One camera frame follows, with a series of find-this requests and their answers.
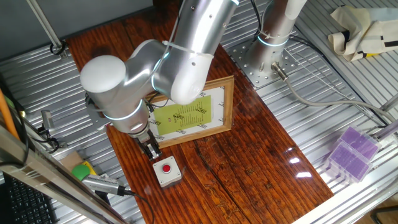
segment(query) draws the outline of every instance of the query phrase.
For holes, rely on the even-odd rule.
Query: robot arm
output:
[[[83,67],[81,84],[96,107],[120,132],[133,137],[149,159],[161,152],[149,129],[145,96],[158,91],[181,105],[195,100],[238,4],[238,0],[185,0],[173,43],[147,40],[127,62],[104,55]]]

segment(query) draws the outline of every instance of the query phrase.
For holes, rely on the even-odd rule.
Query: green paper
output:
[[[170,105],[154,110],[159,135],[211,122],[211,96],[197,98],[189,105]]]

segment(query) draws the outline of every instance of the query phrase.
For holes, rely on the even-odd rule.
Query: yellow object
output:
[[[18,136],[18,132],[17,129],[15,128],[14,122],[12,120],[12,116],[10,113],[10,109],[8,108],[8,104],[7,101],[2,93],[2,91],[0,90],[0,111],[2,113],[2,116],[4,118],[4,122],[7,126],[8,131],[18,140],[19,136]]]
[[[91,164],[89,162],[86,161],[86,162],[84,162],[82,164],[86,165],[90,169],[90,174],[97,175],[97,173],[94,171],[93,167],[91,166]]]
[[[372,57],[373,55],[379,55],[379,54],[366,54],[366,57]]]

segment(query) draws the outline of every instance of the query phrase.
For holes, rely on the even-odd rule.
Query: gray cable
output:
[[[298,100],[300,100],[302,103],[305,103],[306,105],[310,105],[310,106],[331,106],[331,105],[340,105],[340,104],[353,104],[353,105],[359,105],[359,106],[364,106],[367,108],[371,108],[374,111],[378,112],[379,114],[385,116],[387,119],[389,119],[391,122],[394,122],[395,119],[387,114],[385,111],[380,110],[379,108],[373,106],[373,105],[369,105],[367,103],[364,102],[360,102],[360,101],[355,101],[355,100],[340,100],[340,101],[333,101],[333,102],[321,102],[321,103],[316,103],[316,102],[311,102],[308,101],[304,98],[302,98],[299,94],[297,94],[297,92],[293,89],[292,84],[290,83],[289,79],[285,80],[286,85],[288,86],[288,88],[292,91],[293,95],[296,96],[296,98]]]

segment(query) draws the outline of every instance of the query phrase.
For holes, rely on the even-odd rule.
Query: wooden frame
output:
[[[203,138],[206,136],[211,136],[213,134],[222,133],[224,131],[231,130],[232,127],[232,107],[233,107],[233,93],[234,93],[234,77],[228,76],[224,78],[219,78],[217,80],[208,81],[205,84],[203,90],[210,90],[218,87],[224,87],[224,125],[215,128],[206,129],[204,131],[199,131],[197,133],[188,134],[186,136],[180,136],[177,138],[169,139],[159,143],[159,148],[173,146],[175,144],[180,144],[183,142]],[[166,96],[157,96],[152,102],[156,103],[159,101],[167,100]]]

